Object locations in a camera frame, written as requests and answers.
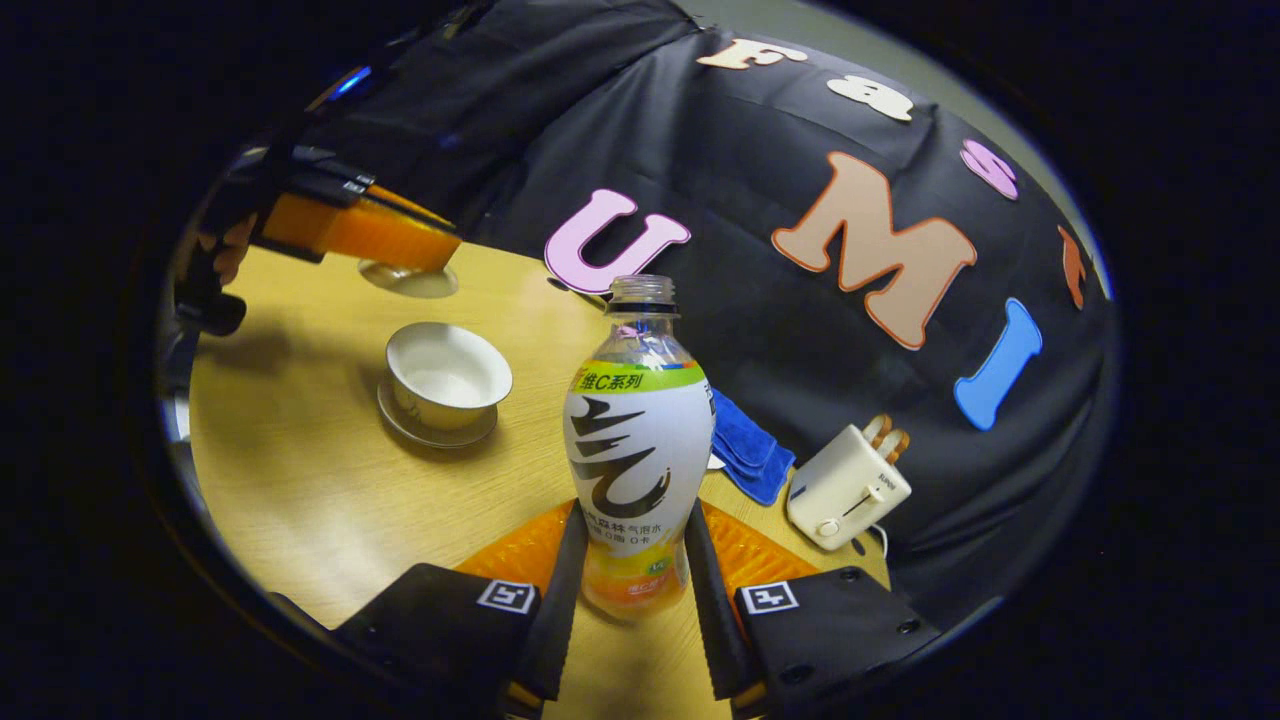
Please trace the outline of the folded blue towel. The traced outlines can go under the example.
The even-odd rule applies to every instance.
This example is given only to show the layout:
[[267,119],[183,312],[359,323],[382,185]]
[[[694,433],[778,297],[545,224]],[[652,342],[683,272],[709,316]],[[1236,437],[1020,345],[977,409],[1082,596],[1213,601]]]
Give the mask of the folded blue towel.
[[728,396],[710,389],[716,405],[712,454],[733,484],[762,506],[777,502],[796,455],[751,420]]

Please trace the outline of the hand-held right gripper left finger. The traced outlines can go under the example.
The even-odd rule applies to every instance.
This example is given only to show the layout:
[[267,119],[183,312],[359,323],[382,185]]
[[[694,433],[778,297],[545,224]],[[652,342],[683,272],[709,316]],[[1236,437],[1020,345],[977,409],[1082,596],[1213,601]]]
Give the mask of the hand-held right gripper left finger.
[[333,633],[416,716],[538,716],[558,698],[588,527],[575,501],[474,560],[420,562]]

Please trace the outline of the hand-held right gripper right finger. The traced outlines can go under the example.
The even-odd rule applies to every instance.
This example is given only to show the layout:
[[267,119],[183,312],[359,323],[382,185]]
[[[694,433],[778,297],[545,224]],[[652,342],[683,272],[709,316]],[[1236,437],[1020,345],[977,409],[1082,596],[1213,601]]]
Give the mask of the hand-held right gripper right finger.
[[710,503],[685,544],[713,694],[736,716],[858,716],[940,642],[868,570],[817,570]]

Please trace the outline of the black backdrop cloth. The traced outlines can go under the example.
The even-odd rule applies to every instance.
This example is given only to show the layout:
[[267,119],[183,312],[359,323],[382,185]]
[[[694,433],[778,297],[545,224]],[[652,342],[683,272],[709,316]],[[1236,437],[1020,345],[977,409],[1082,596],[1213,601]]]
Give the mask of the black backdrop cloth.
[[893,585],[945,626],[1012,591],[1120,396],[1117,309],[1042,174],[931,92],[673,0],[472,6],[303,141],[573,288],[680,224],[646,269],[712,386],[800,462],[891,415]]

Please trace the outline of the cream teacup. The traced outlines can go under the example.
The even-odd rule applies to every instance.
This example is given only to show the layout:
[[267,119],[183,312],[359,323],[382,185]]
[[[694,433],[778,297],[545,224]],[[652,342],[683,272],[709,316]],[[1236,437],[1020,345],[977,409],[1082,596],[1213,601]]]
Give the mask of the cream teacup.
[[506,356],[460,325],[419,322],[385,346],[390,406],[422,430],[471,429],[497,411],[515,384]]

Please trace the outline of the clear water bottle white label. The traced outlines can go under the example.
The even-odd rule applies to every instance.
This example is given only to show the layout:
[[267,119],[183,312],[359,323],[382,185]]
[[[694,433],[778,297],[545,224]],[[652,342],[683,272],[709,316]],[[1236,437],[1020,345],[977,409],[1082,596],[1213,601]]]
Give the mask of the clear water bottle white label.
[[611,328],[563,404],[564,452],[588,524],[582,594],[618,623],[675,605],[689,578],[684,533],[710,457],[716,401],[675,334],[675,283],[621,275]]

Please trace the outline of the white toaster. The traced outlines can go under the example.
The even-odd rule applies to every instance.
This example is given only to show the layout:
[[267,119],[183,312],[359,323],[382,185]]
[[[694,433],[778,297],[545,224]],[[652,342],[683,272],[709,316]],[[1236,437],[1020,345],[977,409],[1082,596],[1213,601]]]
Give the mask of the white toaster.
[[786,514],[813,544],[835,552],[910,497],[913,488],[896,464],[846,427],[799,468],[791,479]]

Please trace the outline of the cream teacup lid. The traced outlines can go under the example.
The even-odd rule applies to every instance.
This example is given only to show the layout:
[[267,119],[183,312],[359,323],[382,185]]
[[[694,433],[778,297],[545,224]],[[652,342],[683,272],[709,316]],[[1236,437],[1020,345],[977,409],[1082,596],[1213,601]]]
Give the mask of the cream teacup lid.
[[454,295],[460,288],[457,275],[448,266],[439,272],[421,272],[361,260],[357,269],[370,284],[407,297],[444,299]]

